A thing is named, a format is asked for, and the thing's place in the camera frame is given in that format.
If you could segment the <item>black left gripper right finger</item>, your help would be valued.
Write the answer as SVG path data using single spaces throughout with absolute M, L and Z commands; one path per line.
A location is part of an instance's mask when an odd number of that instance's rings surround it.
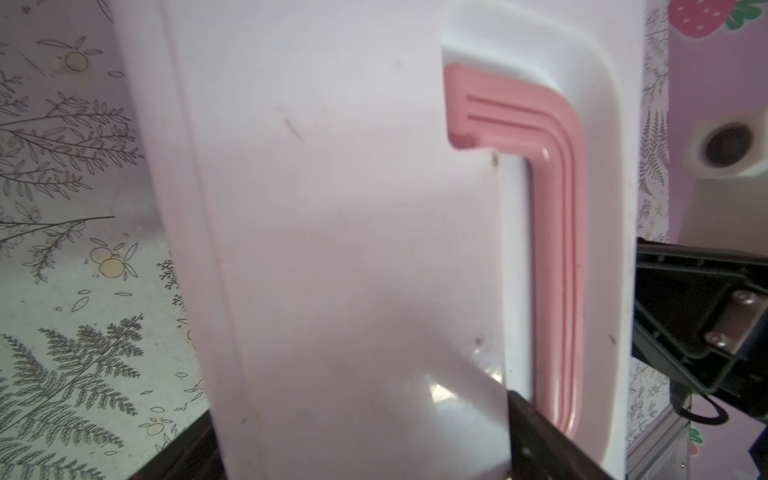
M 611 479 L 518 392 L 507 404 L 512 479 Z

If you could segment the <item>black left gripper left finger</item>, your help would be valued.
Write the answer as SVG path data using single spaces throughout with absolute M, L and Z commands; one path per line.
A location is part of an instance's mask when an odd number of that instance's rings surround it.
M 168 446 L 137 470 L 130 480 L 218 480 L 225 467 L 212 417 L 202 414 Z

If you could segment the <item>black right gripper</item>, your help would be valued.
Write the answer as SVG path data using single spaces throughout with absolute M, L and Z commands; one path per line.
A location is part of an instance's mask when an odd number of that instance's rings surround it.
M 639 240 L 633 354 L 765 420 L 766 257 Z

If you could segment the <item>white lid blue tool box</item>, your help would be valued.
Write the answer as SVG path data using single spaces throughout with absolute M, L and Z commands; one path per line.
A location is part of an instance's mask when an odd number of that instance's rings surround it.
M 625 475 L 642 1 L 116 1 L 231 479 L 502 479 L 542 393 L 531 165 L 449 140 L 444 71 L 554 91 L 586 143 L 573 442 Z

